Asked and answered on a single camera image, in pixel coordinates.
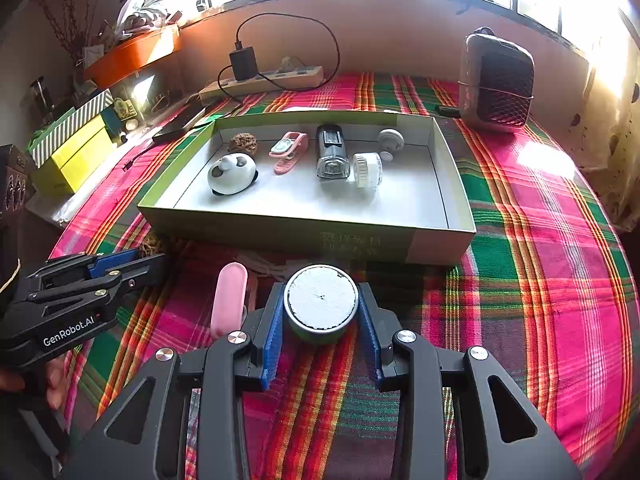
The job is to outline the person's left hand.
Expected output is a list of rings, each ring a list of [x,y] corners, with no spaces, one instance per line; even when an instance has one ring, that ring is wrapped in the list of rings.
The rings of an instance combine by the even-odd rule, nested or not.
[[[67,384],[65,373],[65,358],[58,356],[44,366],[39,377],[44,378],[46,384],[47,404],[52,410],[58,410],[66,399]],[[2,392],[20,393],[27,387],[27,375],[14,370],[1,370],[0,389]]]

